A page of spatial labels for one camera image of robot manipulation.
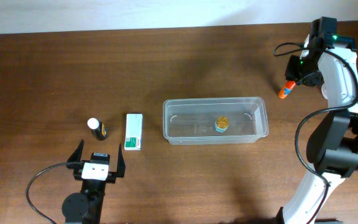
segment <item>white round object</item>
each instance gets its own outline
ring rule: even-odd
[[[96,129],[99,127],[99,121],[96,118],[90,118],[87,124],[90,129]]]
[[[327,90],[326,90],[326,84],[323,83],[323,85],[321,86],[321,94],[323,94],[323,97],[328,100],[328,96],[327,96]]]

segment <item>green and white box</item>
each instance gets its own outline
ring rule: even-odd
[[[142,114],[127,114],[125,150],[140,150],[142,145]]]

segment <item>wire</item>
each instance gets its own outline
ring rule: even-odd
[[[282,54],[276,54],[276,50],[279,49],[281,46],[284,46],[284,45],[296,45],[296,46],[299,46],[300,48],[299,49],[295,49],[295,50],[291,50],[291,51],[288,51],[288,52],[285,52],[285,53],[282,53]],[[352,79],[354,81],[354,86],[355,86],[355,94],[356,94],[356,97],[354,98],[354,100],[352,101],[352,103],[350,103],[349,105],[345,105],[345,106],[335,106],[335,107],[332,107],[332,108],[326,108],[326,109],[322,109],[322,110],[318,110],[318,111],[315,111],[311,114],[309,114],[308,116],[306,116],[305,118],[303,118],[303,120],[299,123],[297,129],[296,129],[296,132],[295,132],[295,152],[296,152],[296,155],[298,156],[298,159],[300,160],[300,162],[302,163],[302,165],[308,170],[310,171],[312,174],[320,177],[323,182],[325,183],[325,190],[324,190],[324,195],[323,195],[323,198],[320,202],[320,204],[318,205],[315,213],[313,214],[313,216],[310,218],[310,220],[306,223],[306,224],[309,224],[311,223],[314,218],[316,218],[318,212],[320,211],[321,207],[323,206],[323,203],[324,201],[326,200],[326,197],[328,196],[328,188],[331,186],[330,183],[328,182],[328,180],[323,177],[322,175],[318,174],[315,170],[313,170],[306,162],[305,160],[302,158],[302,155],[300,154],[300,150],[299,150],[299,145],[298,145],[298,140],[299,140],[299,133],[301,131],[301,128],[302,126],[310,119],[312,118],[313,116],[316,116],[317,114],[321,114],[321,113],[326,113],[326,112],[330,112],[330,111],[339,111],[339,110],[346,110],[354,105],[357,104],[358,102],[358,80],[357,80],[357,77],[356,77],[356,74],[354,73],[353,69],[351,68],[351,66],[349,65],[349,63],[347,63],[342,57],[340,57],[339,55],[335,54],[335,53],[332,53],[328,50],[325,50],[325,49],[313,49],[313,48],[309,48],[309,47],[303,47],[303,44],[298,44],[298,43],[292,43],[292,42],[287,42],[287,43],[283,43],[283,44],[280,44],[279,46],[277,46],[274,51],[273,51],[273,54],[274,56],[276,57],[279,57],[279,56],[283,56],[283,55],[288,55],[288,54],[292,54],[292,53],[295,53],[295,52],[299,52],[299,51],[302,51],[302,50],[309,50],[309,51],[318,51],[318,52],[323,52],[323,53],[326,53],[326,54],[329,54],[333,57],[335,57],[336,59],[340,60],[344,65],[345,67],[348,69],[348,71],[351,73],[351,76],[352,76]]]
[[[65,166],[65,165],[75,165],[75,164],[81,164],[80,162],[62,162],[62,163],[59,163],[59,164],[55,164],[53,166],[50,166],[48,168],[45,168],[44,170],[40,171],[38,174],[36,174],[35,176],[33,176],[33,178],[31,178],[29,184],[27,184],[27,188],[25,189],[25,197],[27,199],[27,202],[29,203],[30,207],[35,211],[37,212],[38,215],[44,217],[45,219],[47,219],[50,223],[53,223],[53,224],[56,224],[55,221],[53,221],[51,218],[49,218],[48,216],[46,216],[44,213],[40,212],[40,210],[38,210],[34,204],[31,202],[30,200],[30,196],[29,196],[29,191],[30,191],[30,187],[32,185],[32,183],[34,182],[34,180],[39,177],[41,174],[43,174],[44,172],[48,171],[48,170],[51,170],[53,168],[56,168],[56,167],[60,167],[60,166]]]

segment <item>white cap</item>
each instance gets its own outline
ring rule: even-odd
[[[99,127],[99,121],[96,118],[90,118],[87,124],[90,129],[96,129]]]

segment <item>green label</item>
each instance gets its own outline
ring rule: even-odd
[[[125,147],[136,147],[136,138],[127,138],[125,140]]]

